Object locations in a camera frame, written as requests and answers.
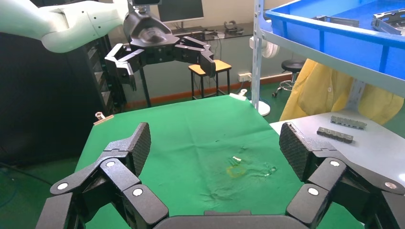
white robotic arm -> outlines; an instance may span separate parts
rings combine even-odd
[[[122,25],[127,4],[83,1],[38,8],[29,0],[0,0],[0,32],[41,40],[52,52],[68,52]]]

blue plastic bin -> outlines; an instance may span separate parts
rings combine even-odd
[[[405,37],[373,30],[373,14],[405,8],[405,0],[297,0],[268,10],[273,33],[325,54],[405,80]],[[325,15],[360,27],[317,21]]]

table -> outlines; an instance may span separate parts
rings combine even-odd
[[[94,126],[76,170],[94,162],[110,141],[150,125],[152,145],[140,175],[171,216],[205,210],[284,214],[302,183],[279,150],[278,134],[248,101],[219,96],[117,114]],[[233,157],[241,159],[235,166]],[[127,229],[111,204],[88,229]],[[332,204],[320,229],[361,229],[345,208]]]
[[[330,117],[361,121],[367,124],[365,130],[348,128],[330,123]],[[283,123],[291,121],[306,136],[317,140],[329,141],[347,159],[364,168],[395,180],[405,186],[405,139],[364,117],[356,111],[342,110],[317,114],[293,120],[272,123],[270,126],[280,134]],[[343,143],[317,135],[319,127],[352,135],[351,144]]]

robotic hand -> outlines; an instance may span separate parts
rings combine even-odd
[[[329,142],[306,138],[292,123],[283,124],[279,145],[305,182],[285,215],[205,211],[169,217],[167,206],[139,179],[151,146],[149,125],[140,123],[132,136],[109,143],[94,163],[51,187],[36,229],[84,229],[108,203],[132,229],[315,229],[332,202],[366,229],[405,229],[401,184],[354,164]]]
[[[128,7],[123,27],[129,46],[117,44],[105,58],[110,75],[135,90],[134,72],[140,70],[144,78],[145,65],[176,60],[199,64],[208,76],[214,77],[210,45],[187,36],[181,39],[173,36],[166,25],[147,11],[135,10],[130,4]]]

green table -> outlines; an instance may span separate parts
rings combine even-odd
[[[152,138],[140,179],[170,216],[244,209],[284,214],[302,185],[280,152],[278,134],[248,101],[229,96],[118,114],[93,127],[76,170],[93,163],[109,142],[130,136],[139,122],[149,123]],[[109,204],[87,228],[128,226]],[[362,226],[333,204],[319,228]]]

